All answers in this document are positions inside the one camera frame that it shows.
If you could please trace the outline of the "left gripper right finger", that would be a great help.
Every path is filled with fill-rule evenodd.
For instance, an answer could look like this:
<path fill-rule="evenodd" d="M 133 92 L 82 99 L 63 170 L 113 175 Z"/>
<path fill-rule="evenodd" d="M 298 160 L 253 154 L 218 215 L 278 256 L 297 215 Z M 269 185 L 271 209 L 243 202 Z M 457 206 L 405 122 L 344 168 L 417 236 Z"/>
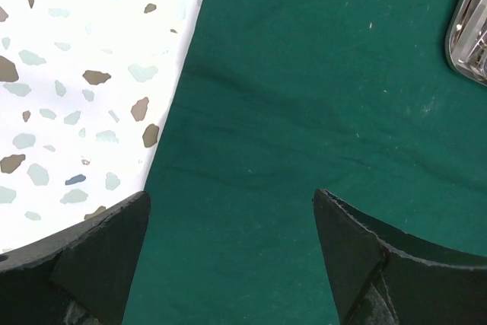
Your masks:
<path fill-rule="evenodd" d="M 484 324 L 486 258 L 407 234 L 316 190 L 314 217 L 341 324 Z"/>

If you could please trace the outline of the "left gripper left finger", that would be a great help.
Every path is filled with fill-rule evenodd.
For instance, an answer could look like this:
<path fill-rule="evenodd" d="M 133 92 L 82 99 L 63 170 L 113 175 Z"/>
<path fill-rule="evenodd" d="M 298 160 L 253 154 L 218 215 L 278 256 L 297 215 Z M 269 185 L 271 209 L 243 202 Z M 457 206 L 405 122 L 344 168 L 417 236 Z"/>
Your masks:
<path fill-rule="evenodd" d="M 3 324 L 120 324 L 148 227 L 138 192 L 1 255 Z"/>

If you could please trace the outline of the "green surgical cloth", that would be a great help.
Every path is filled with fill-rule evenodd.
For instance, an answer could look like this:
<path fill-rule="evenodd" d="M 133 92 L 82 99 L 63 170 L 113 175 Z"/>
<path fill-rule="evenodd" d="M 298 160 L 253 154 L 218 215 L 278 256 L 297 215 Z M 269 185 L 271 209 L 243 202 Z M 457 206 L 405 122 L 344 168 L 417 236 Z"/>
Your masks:
<path fill-rule="evenodd" d="M 337 323 L 317 189 L 485 254 L 486 89 L 445 59 L 457 1 L 204 0 L 125 323 Z"/>

